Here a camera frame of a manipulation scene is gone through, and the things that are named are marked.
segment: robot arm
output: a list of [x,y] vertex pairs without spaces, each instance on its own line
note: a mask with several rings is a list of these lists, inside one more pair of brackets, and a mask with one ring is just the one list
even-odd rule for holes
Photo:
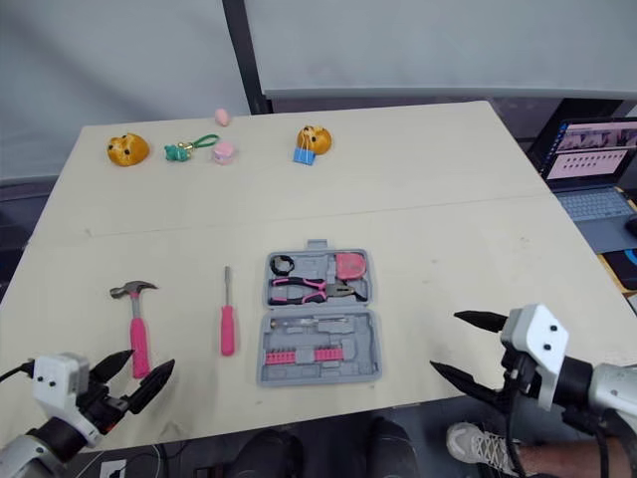
[[[626,451],[632,475],[637,478],[637,370],[603,363],[596,368],[565,355],[568,332],[542,304],[513,309],[509,316],[466,311],[459,319],[480,329],[499,332],[505,347],[502,366],[505,384],[491,390],[471,375],[443,363],[434,368],[459,390],[502,412],[511,422],[519,394],[537,399],[550,410],[553,403],[564,407],[565,423],[597,438],[601,454],[601,476],[608,476],[606,435],[619,438]],[[507,443],[520,476],[526,476],[517,456],[510,427]]]
[[61,476],[65,464],[82,448],[93,448],[130,411],[140,413],[168,382],[174,360],[156,367],[131,396],[108,394],[106,383],[125,365],[132,351],[108,356],[93,369],[85,358],[60,354],[37,358],[33,394],[49,420],[11,441],[0,451],[0,476]]

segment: yellow figurine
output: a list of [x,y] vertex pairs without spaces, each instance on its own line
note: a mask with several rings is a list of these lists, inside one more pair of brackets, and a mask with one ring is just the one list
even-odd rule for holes
[[324,154],[331,146],[331,134],[321,126],[306,126],[297,136],[297,147]]
[[150,152],[143,137],[129,132],[122,137],[112,137],[106,147],[106,153],[112,162],[119,166],[133,166],[142,162]]

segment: keychain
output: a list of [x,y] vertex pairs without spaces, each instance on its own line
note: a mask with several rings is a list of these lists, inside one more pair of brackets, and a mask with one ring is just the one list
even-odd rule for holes
[[219,136],[217,134],[206,134],[205,136],[201,136],[196,141],[179,142],[177,143],[177,145],[169,144],[167,146],[164,146],[163,148],[166,151],[167,160],[183,162],[190,159],[192,149],[196,149],[198,147],[213,146],[218,140]]

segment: tool case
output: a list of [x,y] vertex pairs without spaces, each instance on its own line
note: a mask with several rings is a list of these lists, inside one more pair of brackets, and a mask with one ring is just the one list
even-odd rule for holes
[[[359,279],[336,277],[336,254],[360,254],[366,264]],[[285,276],[270,267],[276,256],[289,256],[289,278],[323,280],[343,285],[355,294],[326,297],[324,302],[285,304],[317,294],[311,287],[280,285]],[[311,240],[305,251],[275,252],[266,262],[264,301],[270,312],[261,323],[257,382],[262,386],[350,383],[376,380],[381,375],[378,326],[367,308],[372,294],[370,261],[362,249],[334,250],[326,240]]]

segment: shoe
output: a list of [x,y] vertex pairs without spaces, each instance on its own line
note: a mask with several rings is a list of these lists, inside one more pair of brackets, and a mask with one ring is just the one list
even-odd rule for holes
[[482,431],[471,423],[456,423],[447,430],[447,449],[465,463],[484,463],[508,475],[518,476],[502,436]]

